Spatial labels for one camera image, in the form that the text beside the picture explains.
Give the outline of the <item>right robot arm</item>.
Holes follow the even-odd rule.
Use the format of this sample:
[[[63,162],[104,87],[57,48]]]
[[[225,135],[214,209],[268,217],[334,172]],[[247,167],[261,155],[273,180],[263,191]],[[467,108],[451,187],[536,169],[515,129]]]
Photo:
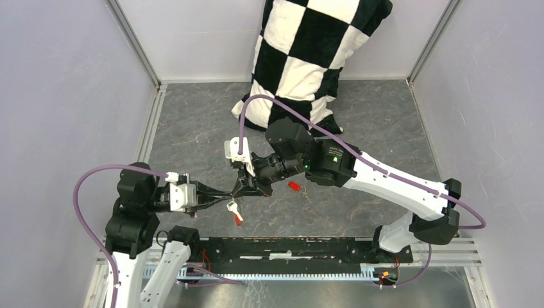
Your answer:
[[[407,214],[379,226],[370,245],[372,257],[386,262],[402,248],[421,241],[434,245],[451,242],[459,230],[459,213],[442,193],[458,198],[459,181],[433,182],[395,168],[381,173],[380,162],[338,139],[315,139],[300,123],[289,118],[266,130],[273,153],[259,157],[249,150],[247,138],[225,141],[225,157],[238,170],[232,196],[271,196],[273,183],[303,173],[317,185],[363,191],[393,202]]]

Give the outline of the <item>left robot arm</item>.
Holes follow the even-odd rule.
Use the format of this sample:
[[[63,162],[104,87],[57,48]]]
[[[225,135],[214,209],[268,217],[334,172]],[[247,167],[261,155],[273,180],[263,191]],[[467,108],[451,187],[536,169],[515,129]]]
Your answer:
[[[158,214],[183,212],[194,216],[230,200],[229,192],[218,191],[188,175],[152,171],[145,162],[121,167],[118,199],[105,227],[109,261],[106,304],[111,307],[163,307],[183,268],[193,273],[188,286],[200,277],[211,277],[211,261],[195,228],[175,226],[167,232],[162,253],[151,278],[141,285],[149,250],[156,241]]]

